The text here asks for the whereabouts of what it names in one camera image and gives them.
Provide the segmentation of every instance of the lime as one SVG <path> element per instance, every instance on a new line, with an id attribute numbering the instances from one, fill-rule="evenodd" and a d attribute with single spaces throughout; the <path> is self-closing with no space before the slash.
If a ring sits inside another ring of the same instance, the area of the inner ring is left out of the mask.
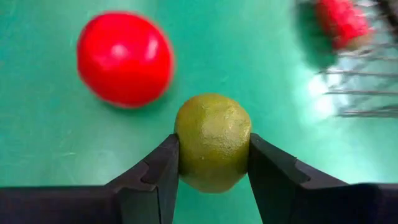
<path id="1" fill-rule="evenodd" d="M 234 100 L 209 93 L 194 96 L 177 113 L 179 172 L 193 188 L 229 190 L 247 172 L 251 120 Z"/>

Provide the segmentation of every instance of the green surface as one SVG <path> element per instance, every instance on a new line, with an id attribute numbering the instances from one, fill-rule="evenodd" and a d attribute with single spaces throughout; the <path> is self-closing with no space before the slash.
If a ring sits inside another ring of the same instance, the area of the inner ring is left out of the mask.
<path id="1" fill-rule="evenodd" d="M 108 9 L 155 20 L 174 46 L 174 84 L 146 108 L 114 109 L 78 79 L 78 34 Z M 292 16 L 289 0 L 0 1 L 0 185 L 106 183 L 161 143 L 183 102 L 204 92 L 237 100 L 254 132 L 331 175 L 398 182 L 398 120 L 332 116 L 317 48 L 308 50 Z M 248 178 L 221 195 L 181 183 L 174 222 L 187 221 L 260 223 Z"/>

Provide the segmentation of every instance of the red ball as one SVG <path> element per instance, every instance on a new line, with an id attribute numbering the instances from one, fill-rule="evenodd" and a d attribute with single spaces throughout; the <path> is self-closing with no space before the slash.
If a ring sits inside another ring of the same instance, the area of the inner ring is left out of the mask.
<path id="1" fill-rule="evenodd" d="M 174 57 L 165 35 L 147 19 L 128 12 L 91 20 L 81 32 L 77 61 L 86 85 L 124 108 L 158 99 L 173 78 Z"/>
<path id="2" fill-rule="evenodd" d="M 373 29 L 352 0 L 318 0 L 315 9 L 323 30 L 332 35 L 336 50 L 357 50 L 371 43 Z"/>

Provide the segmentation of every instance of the wire basket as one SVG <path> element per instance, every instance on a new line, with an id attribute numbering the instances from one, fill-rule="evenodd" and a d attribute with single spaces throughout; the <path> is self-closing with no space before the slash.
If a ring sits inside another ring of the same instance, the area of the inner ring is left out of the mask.
<path id="1" fill-rule="evenodd" d="M 398 118 L 398 27 L 378 4 L 356 1 L 375 30 L 372 44 L 337 53 L 336 63 L 319 72 L 337 116 Z"/>

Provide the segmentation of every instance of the black plastic claw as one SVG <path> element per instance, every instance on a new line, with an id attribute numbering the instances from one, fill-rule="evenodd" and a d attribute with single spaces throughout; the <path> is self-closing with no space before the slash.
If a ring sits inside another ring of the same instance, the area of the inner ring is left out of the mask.
<path id="1" fill-rule="evenodd" d="M 110 183 L 0 189 L 0 223 L 171 224 L 178 187 L 178 138 L 170 135 Z"/>
<path id="2" fill-rule="evenodd" d="M 348 185 L 251 135 L 249 178 L 263 223 L 398 223 L 398 185 Z"/>

